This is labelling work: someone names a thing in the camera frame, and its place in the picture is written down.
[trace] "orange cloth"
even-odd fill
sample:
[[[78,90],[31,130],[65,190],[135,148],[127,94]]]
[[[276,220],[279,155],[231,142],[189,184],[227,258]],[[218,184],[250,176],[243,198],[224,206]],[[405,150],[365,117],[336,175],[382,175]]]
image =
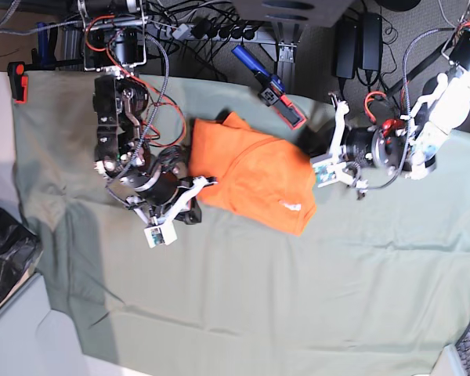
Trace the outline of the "orange cloth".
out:
[[[205,204],[300,235],[316,211],[309,158],[295,145],[252,130],[234,112],[222,123],[196,120],[192,176],[214,176]]]

